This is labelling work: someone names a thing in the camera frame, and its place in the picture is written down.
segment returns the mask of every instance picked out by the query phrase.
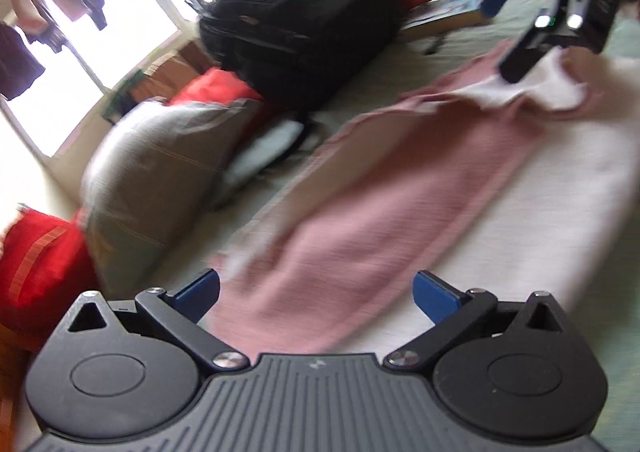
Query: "pink towel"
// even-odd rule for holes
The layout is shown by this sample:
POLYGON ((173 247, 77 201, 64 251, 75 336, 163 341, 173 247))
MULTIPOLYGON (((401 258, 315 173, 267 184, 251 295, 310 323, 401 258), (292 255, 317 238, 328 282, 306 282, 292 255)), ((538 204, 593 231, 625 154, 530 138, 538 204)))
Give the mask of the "pink towel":
POLYGON ((483 110, 452 93, 491 77, 505 48, 392 108, 355 118, 325 143, 297 183, 247 226, 248 257, 236 241, 214 260, 230 281, 210 312, 210 331, 252 357, 323 352, 406 292, 415 272, 454 244, 543 134, 524 111, 537 107, 527 95, 483 110), (384 145, 390 148, 382 157, 371 156, 384 145), (340 167, 322 178, 336 154, 340 167), (334 193, 336 182, 358 172, 334 193), (286 226, 304 211, 305 198, 318 204, 270 238, 273 225, 286 226))

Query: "hanging shirt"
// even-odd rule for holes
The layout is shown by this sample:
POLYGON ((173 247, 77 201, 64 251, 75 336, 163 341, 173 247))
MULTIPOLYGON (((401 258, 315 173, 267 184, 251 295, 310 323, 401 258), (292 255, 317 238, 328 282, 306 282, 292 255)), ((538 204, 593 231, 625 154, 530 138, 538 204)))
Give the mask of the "hanging shirt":
POLYGON ((58 27, 58 23, 50 14, 44 3, 39 0, 31 1, 36 7, 36 10, 38 10, 40 16, 47 21, 49 27, 38 35, 25 33, 24 36, 27 38, 27 42, 29 42, 29 44, 40 42, 41 44, 49 46, 53 53, 60 53, 63 45, 67 42, 65 34, 62 33, 62 30, 58 27))
POLYGON ((0 94, 13 100, 43 73, 44 67, 24 45, 20 34, 0 22, 0 94))

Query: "gray pillow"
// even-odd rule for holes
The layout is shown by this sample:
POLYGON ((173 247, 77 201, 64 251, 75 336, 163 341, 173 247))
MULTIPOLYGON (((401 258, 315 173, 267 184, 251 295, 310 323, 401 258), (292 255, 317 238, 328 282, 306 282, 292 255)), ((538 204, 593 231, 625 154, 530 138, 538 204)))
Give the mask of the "gray pillow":
POLYGON ((105 294, 134 291, 191 227, 259 106, 143 102, 111 129, 81 193, 81 222, 105 294))

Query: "black backpack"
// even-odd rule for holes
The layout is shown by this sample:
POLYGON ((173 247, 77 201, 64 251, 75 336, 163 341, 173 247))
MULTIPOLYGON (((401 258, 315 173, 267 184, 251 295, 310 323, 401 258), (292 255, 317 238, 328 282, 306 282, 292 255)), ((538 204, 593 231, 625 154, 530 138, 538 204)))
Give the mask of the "black backpack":
POLYGON ((303 128, 260 172, 302 146, 318 110, 395 37, 399 0, 216 0, 200 17, 207 51, 303 128))

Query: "white wall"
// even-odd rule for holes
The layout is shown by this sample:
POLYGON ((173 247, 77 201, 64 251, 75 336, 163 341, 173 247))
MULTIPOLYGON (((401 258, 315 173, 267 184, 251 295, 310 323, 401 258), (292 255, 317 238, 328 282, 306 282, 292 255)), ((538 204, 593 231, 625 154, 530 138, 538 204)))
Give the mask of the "white wall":
POLYGON ((0 113, 0 232, 15 218, 19 203, 66 220, 78 208, 0 113))
POLYGON ((49 171, 78 204, 81 202, 80 185, 84 169, 111 128, 111 124, 101 116, 106 100, 102 99, 87 114, 48 164, 49 171))

